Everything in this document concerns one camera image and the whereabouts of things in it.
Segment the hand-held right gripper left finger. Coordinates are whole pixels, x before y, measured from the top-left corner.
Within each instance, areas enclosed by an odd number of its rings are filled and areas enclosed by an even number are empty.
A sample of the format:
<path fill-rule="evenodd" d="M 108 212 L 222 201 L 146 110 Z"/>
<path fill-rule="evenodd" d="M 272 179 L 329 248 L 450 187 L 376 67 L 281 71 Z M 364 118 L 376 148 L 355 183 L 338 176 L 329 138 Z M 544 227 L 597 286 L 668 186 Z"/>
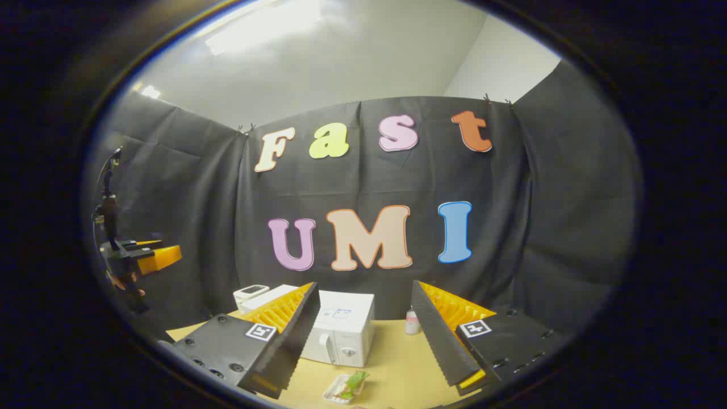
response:
<path fill-rule="evenodd" d="M 319 313 L 318 287 L 307 283 L 242 318 L 218 314 L 170 350 L 208 378 L 277 399 L 289 386 Z"/>

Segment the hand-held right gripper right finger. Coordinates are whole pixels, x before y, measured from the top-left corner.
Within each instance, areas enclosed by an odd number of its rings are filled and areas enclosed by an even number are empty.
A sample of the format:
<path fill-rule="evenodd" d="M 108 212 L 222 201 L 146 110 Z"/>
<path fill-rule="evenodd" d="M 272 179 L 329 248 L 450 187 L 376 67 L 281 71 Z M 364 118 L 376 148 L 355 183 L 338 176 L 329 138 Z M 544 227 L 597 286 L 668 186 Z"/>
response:
<path fill-rule="evenodd" d="M 411 307 L 449 386 L 495 394 L 521 381 L 563 347 L 563 336 L 517 309 L 490 310 L 425 282 Z"/>

